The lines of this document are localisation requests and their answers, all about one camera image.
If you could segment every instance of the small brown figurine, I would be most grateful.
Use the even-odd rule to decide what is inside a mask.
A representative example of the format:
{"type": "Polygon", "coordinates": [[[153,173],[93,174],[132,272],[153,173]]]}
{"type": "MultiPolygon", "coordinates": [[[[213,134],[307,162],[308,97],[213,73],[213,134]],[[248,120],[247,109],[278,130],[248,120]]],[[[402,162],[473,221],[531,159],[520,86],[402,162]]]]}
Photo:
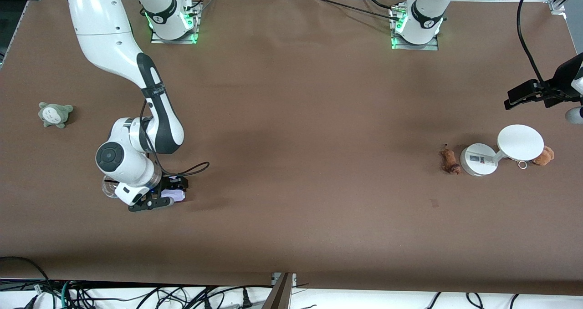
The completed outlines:
{"type": "Polygon", "coordinates": [[[455,160],[455,153],[454,151],[447,148],[447,144],[443,147],[443,151],[440,152],[443,156],[443,160],[445,160],[445,165],[442,167],[443,170],[446,172],[455,173],[459,175],[462,173],[462,168],[455,160]]]}
{"type": "Polygon", "coordinates": [[[540,156],[536,157],[532,163],[537,164],[539,166],[546,166],[550,162],[550,160],[554,159],[554,151],[550,147],[545,145],[545,149],[543,149],[543,153],[540,156]]]}

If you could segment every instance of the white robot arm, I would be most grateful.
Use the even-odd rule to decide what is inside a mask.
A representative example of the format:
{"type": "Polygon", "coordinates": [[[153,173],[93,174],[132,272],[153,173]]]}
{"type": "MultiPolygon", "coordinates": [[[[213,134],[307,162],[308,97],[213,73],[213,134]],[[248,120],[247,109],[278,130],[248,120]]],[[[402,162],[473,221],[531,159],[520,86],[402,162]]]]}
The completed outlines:
{"type": "MultiPolygon", "coordinates": [[[[579,68],[577,75],[575,75],[571,87],[583,96],[583,63],[581,63],[581,68],[579,68]]],[[[567,111],[565,118],[571,124],[583,125],[583,106],[578,106],[567,111]]]]}
{"type": "MultiPolygon", "coordinates": [[[[121,0],[68,1],[85,57],[97,67],[133,81],[152,112],[151,117],[141,122],[140,118],[117,120],[109,139],[96,153],[100,170],[119,181],[115,194],[133,205],[158,184],[162,175],[145,153],[175,152],[183,143],[183,127],[154,62],[133,38],[121,0]]],[[[177,39],[192,29],[185,19],[192,0],[140,0],[140,3],[160,37],[177,39]]]]}
{"type": "Polygon", "coordinates": [[[443,14],[451,0],[406,0],[399,4],[406,6],[406,17],[396,27],[400,34],[411,44],[427,44],[439,33],[443,14]]]}

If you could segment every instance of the brown table surface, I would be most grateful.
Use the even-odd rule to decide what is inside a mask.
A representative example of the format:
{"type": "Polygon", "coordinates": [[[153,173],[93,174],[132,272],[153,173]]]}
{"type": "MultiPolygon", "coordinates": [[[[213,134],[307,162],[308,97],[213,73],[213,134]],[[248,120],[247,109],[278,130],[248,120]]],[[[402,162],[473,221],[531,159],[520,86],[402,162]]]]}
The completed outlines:
{"type": "MultiPolygon", "coordinates": [[[[150,44],[138,2],[124,5],[185,129],[164,165],[211,166],[169,209],[105,197],[96,149],[142,95],[85,59],[65,0],[33,1],[0,73],[1,255],[53,279],[292,271],[313,288],[583,294],[583,130],[568,104],[504,110],[533,77],[516,2],[453,2],[437,52],[392,50],[387,21],[318,0],[214,0],[198,44],[150,44]],[[71,123],[43,128],[41,101],[75,106],[71,123]],[[504,160],[484,178],[440,170],[444,143],[495,146],[510,124],[537,129],[556,159],[504,160]]],[[[545,77],[575,54],[546,4],[525,4],[522,23],[545,77]]]]}

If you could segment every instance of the cable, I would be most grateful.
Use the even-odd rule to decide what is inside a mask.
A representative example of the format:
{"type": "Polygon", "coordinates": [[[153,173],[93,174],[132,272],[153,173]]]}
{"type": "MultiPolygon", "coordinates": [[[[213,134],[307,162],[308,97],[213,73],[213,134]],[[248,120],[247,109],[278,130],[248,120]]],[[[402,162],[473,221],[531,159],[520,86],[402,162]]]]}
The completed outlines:
{"type": "Polygon", "coordinates": [[[63,288],[61,290],[61,306],[64,308],[66,307],[66,303],[65,303],[65,292],[67,289],[67,284],[69,284],[69,282],[65,282],[65,284],[63,284],[63,288]]]}
{"type": "MultiPolygon", "coordinates": [[[[39,265],[37,265],[34,261],[32,261],[31,259],[25,258],[25,257],[16,257],[16,256],[6,256],[6,257],[0,257],[0,261],[2,260],[19,260],[19,261],[24,261],[25,263],[29,263],[31,265],[33,265],[38,272],[40,272],[40,274],[42,275],[42,277],[44,277],[44,280],[46,281],[46,286],[48,287],[48,289],[51,291],[50,293],[54,294],[54,292],[52,291],[52,285],[51,285],[51,281],[49,280],[48,276],[46,275],[46,273],[44,272],[44,270],[42,270],[42,268],[40,268],[39,265]]],[[[55,297],[52,297],[52,307],[53,309],[56,309],[56,302],[55,302],[55,297]]]]}
{"type": "Polygon", "coordinates": [[[234,288],[228,288],[228,289],[224,289],[222,291],[218,291],[215,292],[211,295],[208,295],[204,298],[198,299],[198,303],[192,308],[192,309],[196,309],[196,307],[198,307],[199,305],[201,305],[202,303],[204,303],[205,300],[208,300],[210,298],[212,298],[213,296],[219,295],[219,294],[223,294],[225,292],[229,292],[232,290],[238,290],[238,289],[248,289],[248,288],[270,288],[272,289],[273,286],[271,285],[243,285],[243,286],[235,286],[234,288]]]}
{"type": "Polygon", "coordinates": [[[200,12],[204,11],[206,8],[209,7],[209,5],[213,2],[213,0],[210,0],[205,6],[202,7],[202,9],[200,9],[200,12]]]}
{"type": "Polygon", "coordinates": [[[24,309],[33,309],[35,307],[35,302],[38,297],[38,294],[35,295],[24,307],[24,309]]]}
{"type": "Polygon", "coordinates": [[[198,0],[195,4],[193,4],[192,6],[188,6],[186,9],[190,10],[192,8],[196,8],[198,6],[198,4],[202,3],[202,0],[198,0]]]}
{"type": "Polygon", "coordinates": [[[468,302],[473,305],[474,307],[478,308],[478,309],[484,309],[484,304],[481,302],[481,297],[479,294],[477,293],[466,293],[466,299],[468,299],[468,302]],[[475,294],[477,297],[477,301],[480,303],[480,305],[477,305],[477,303],[475,303],[474,301],[472,301],[472,299],[470,299],[470,294],[475,294]]]}
{"type": "Polygon", "coordinates": [[[431,303],[429,304],[429,307],[427,307],[427,309],[433,308],[433,306],[435,305],[435,302],[437,301],[437,298],[439,298],[440,295],[441,295],[441,292],[435,293],[435,296],[433,297],[433,300],[431,301],[431,303]]]}
{"type": "Polygon", "coordinates": [[[330,4],[336,4],[336,5],[339,5],[339,6],[344,6],[345,8],[349,8],[349,9],[352,9],[352,10],[356,10],[356,11],[360,11],[360,12],[368,13],[369,15],[374,15],[374,16],[384,17],[384,18],[387,18],[387,19],[389,19],[389,20],[395,20],[395,21],[399,20],[399,18],[397,18],[397,17],[393,17],[393,16],[385,16],[385,15],[382,15],[382,14],[380,14],[380,13],[376,13],[376,12],[370,12],[370,11],[367,11],[367,10],[363,10],[363,9],[355,8],[354,6],[349,6],[349,5],[346,5],[346,4],[342,4],[342,3],[334,2],[333,0],[322,0],[322,1],[323,1],[323,2],[328,2],[328,3],[330,3],[330,4]]]}
{"type": "Polygon", "coordinates": [[[146,294],[146,296],[142,299],[142,301],[140,301],[140,303],[138,303],[138,306],[136,307],[136,309],[140,309],[140,307],[142,306],[142,304],[144,304],[144,302],[146,302],[146,300],[148,300],[149,297],[152,296],[152,294],[158,292],[158,290],[160,290],[161,288],[155,288],[152,291],[150,291],[150,293],[146,294]]]}
{"type": "Polygon", "coordinates": [[[142,294],[141,296],[133,297],[131,299],[119,299],[119,298],[116,298],[116,297],[90,297],[90,298],[93,301],[121,301],[121,302],[127,302],[127,301],[137,300],[140,297],[144,297],[146,295],[148,295],[148,294],[142,294]]]}
{"type": "Polygon", "coordinates": [[[160,305],[162,305],[162,303],[164,303],[164,301],[166,301],[166,299],[168,299],[169,301],[172,301],[172,300],[174,300],[174,301],[178,301],[178,302],[180,302],[180,303],[182,303],[182,302],[186,303],[186,301],[182,301],[182,299],[179,299],[179,298],[177,298],[177,297],[174,297],[174,299],[172,299],[172,297],[173,297],[172,295],[173,295],[175,292],[177,292],[178,290],[181,290],[181,289],[183,289],[183,288],[182,288],[182,287],[180,287],[180,288],[177,288],[177,289],[175,289],[174,291],[172,291],[172,292],[170,292],[170,293],[166,293],[166,292],[164,292],[164,291],[163,291],[163,292],[164,292],[164,293],[166,293],[167,295],[166,295],[165,297],[163,297],[162,299],[160,299],[160,296],[158,295],[158,303],[156,304],[156,309],[160,308],[160,305]]]}
{"type": "Polygon", "coordinates": [[[535,74],[537,75],[537,79],[539,80],[540,83],[544,82],[544,79],[541,75],[541,72],[539,72],[539,68],[537,68],[537,64],[535,64],[535,60],[532,57],[531,52],[528,50],[527,44],[524,41],[524,38],[522,37],[522,29],[520,26],[520,15],[522,12],[522,4],[524,3],[524,0],[520,0],[518,2],[518,10],[516,12],[516,29],[518,31],[518,39],[520,39],[520,44],[522,45],[522,48],[524,49],[524,52],[527,54],[528,56],[528,60],[531,63],[532,69],[535,71],[535,74]]]}
{"type": "Polygon", "coordinates": [[[220,299],[219,306],[217,307],[217,309],[220,309],[221,305],[223,305],[224,300],[225,300],[225,293],[223,293],[223,298],[220,299]]]}
{"type": "Polygon", "coordinates": [[[192,176],[195,174],[198,174],[200,172],[204,172],[204,170],[206,170],[209,166],[210,166],[210,162],[205,161],[205,162],[201,162],[195,166],[192,166],[191,168],[188,168],[187,170],[184,170],[183,172],[168,172],[166,169],[164,169],[164,167],[162,166],[162,163],[160,162],[160,159],[158,158],[158,154],[156,153],[156,151],[154,151],[154,145],[152,145],[152,141],[150,140],[150,136],[148,136],[148,133],[146,132],[146,128],[144,127],[144,125],[142,124],[142,119],[144,116],[144,110],[146,110],[146,100],[144,100],[144,103],[142,104],[142,110],[140,111],[140,128],[142,129],[142,131],[144,132],[144,135],[146,135],[146,141],[148,142],[148,146],[150,147],[150,149],[152,150],[152,153],[154,154],[154,158],[156,158],[156,164],[160,167],[160,170],[162,170],[162,172],[164,172],[164,174],[166,174],[166,177],[169,176],[176,176],[176,177],[185,177],[185,176],[192,176]],[[198,167],[202,167],[199,170],[196,170],[194,172],[190,172],[191,170],[194,170],[198,167]]]}
{"type": "Polygon", "coordinates": [[[381,8],[384,8],[384,9],[389,9],[389,10],[391,9],[391,7],[390,7],[390,6],[386,6],[385,4],[382,4],[381,2],[378,2],[377,0],[371,0],[371,1],[372,1],[373,3],[375,3],[377,6],[380,6],[381,8]]]}
{"type": "Polygon", "coordinates": [[[516,300],[518,296],[519,294],[515,294],[514,296],[512,296],[512,299],[510,300],[510,307],[508,307],[508,309],[512,309],[512,307],[514,307],[514,300],[516,300]]]}

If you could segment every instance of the teddy bear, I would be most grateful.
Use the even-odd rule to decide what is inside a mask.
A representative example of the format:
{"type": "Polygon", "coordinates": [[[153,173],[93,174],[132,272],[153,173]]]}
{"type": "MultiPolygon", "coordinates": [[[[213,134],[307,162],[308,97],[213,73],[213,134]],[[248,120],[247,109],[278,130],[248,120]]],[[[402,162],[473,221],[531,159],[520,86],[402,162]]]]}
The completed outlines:
{"type": "Polygon", "coordinates": [[[52,125],[58,128],[65,128],[65,122],[69,118],[69,113],[73,111],[73,106],[60,106],[59,104],[38,103],[40,111],[38,116],[45,127],[52,125]]]}
{"type": "Polygon", "coordinates": [[[550,160],[554,159],[554,151],[550,147],[545,145],[545,149],[543,149],[543,153],[540,156],[536,157],[532,163],[537,164],[538,166],[546,166],[550,162],[550,160]]]}
{"type": "Polygon", "coordinates": [[[447,148],[447,144],[443,147],[443,151],[440,152],[443,156],[443,160],[445,164],[443,165],[442,169],[450,174],[459,175],[462,173],[462,168],[460,164],[455,159],[454,151],[447,148]]]}

